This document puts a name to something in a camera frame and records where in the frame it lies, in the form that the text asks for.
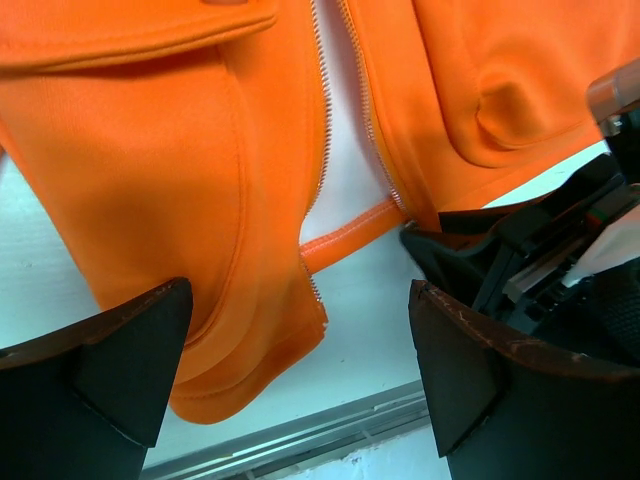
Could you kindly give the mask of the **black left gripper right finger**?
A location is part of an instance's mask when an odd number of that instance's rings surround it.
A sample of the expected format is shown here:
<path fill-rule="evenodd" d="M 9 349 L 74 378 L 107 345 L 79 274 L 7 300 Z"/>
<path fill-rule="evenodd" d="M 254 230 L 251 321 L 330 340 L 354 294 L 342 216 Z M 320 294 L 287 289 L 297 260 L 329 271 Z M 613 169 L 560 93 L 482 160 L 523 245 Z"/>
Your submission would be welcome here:
<path fill-rule="evenodd" d="M 639 372 L 553 346 L 424 280 L 409 321 L 438 454 L 455 479 L 635 479 Z"/>

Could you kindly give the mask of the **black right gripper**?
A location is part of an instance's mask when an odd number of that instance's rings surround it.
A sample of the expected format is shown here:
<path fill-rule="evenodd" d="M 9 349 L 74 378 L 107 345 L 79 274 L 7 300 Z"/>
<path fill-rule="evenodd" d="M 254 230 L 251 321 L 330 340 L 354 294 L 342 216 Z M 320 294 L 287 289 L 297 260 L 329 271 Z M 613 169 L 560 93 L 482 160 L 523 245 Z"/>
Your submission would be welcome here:
<path fill-rule="evenodd" d="M 400 241 L 427 281 L 527 334 L 565 335 L 624 360 L 639 357 L 639 255 L 621 220 L 639 204 L 619 162 L 600 154 L 551 193 L 441 215 L 441 232 Z"/>

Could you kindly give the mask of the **orange jacket with pink lining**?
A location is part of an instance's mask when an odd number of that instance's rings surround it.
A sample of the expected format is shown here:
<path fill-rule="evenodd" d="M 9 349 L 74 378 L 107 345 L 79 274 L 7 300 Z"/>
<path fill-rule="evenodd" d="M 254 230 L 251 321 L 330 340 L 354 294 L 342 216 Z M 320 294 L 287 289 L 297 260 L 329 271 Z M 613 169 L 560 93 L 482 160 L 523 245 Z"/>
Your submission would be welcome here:
<path fill-rule="evenodd" d="M 343 1 L 391 184 L 326 233 L 313 1 L 5 1 L 1 150 L 97 303 L 172 277 L 194 307 L 170 396 L 241 411 L 323 339 L 311 277 L 412 221 L 441 232 L 595 143 L 589 85 L 639 56 L 635 1 Z"/>

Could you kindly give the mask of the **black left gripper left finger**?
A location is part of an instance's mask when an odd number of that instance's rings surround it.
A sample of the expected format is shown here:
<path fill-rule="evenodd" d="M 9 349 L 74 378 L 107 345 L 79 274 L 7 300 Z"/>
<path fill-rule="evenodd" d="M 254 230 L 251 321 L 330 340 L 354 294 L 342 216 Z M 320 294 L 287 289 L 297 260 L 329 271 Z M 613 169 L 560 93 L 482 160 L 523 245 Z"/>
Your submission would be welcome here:
<path fill-rule="evenodd" d="M 4 479 L 137 479 L 156 445 L 193 308 L 175 278 L 1 351 Z"/>

